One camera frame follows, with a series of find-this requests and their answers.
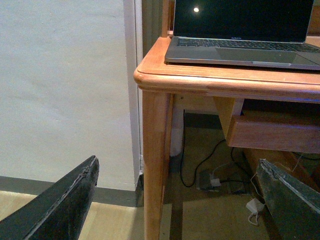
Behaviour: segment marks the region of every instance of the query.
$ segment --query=desk leg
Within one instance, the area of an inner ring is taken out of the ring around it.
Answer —
[[[170,157],[173,94],[143,91],[144,239],[158,240]]]

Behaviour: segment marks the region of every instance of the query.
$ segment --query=laptop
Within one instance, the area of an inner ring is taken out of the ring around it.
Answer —
[[[167,63],[320,70],[314,0],[175,0]]]

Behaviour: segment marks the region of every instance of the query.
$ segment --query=floor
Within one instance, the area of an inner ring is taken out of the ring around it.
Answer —
[[[188,128],[186,130],[185,160],[183,178],[192,182],[197,164],[209,155],[215,144],[223,139],[218,129]],[[210,172],[221,164],[231,161],[231,148],[222,143],[214,155],[198,170]],[[241,149],[233,153],[234,159],[244,168]],[[225,165],[216,170],[221,180],[233,177],[246,179],[246,174],[235,164]],[[169,176],[163,217],[161,240],[269,240],[278,239],[269,229],[270,216],[263,213],[259,226],[248,222],[250,211],[246,208],[254,196],[247,187],[244,194],[230,194],[239,186],[232,182],[222,183],[219,191],[201,191],[193,186],[182,185],[178,172]],[[19,209],[35,196],[21,193],[0,192],[0,219]],[[144,238],[143,207],[124,207],[93,202],[85,220],[80,240],[142,240]]]

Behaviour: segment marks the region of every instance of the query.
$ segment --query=wooden drawer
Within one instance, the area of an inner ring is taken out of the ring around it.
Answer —
[[[320,104],[246,99],[224,134],[232,147],[320,153]]]

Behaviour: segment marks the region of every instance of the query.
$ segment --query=white charger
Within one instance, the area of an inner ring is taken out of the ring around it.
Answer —
[[[251,211],[251,214],[248,217],[249,223],[258,226],[258,218],[260,217],[259,213],[262,212],[262,210],[265,208],[265,205],[262,204],[257,198],[254,198],[246,204],[246,208]],[[255,216],[255,223],[251,221],[253,216]]]

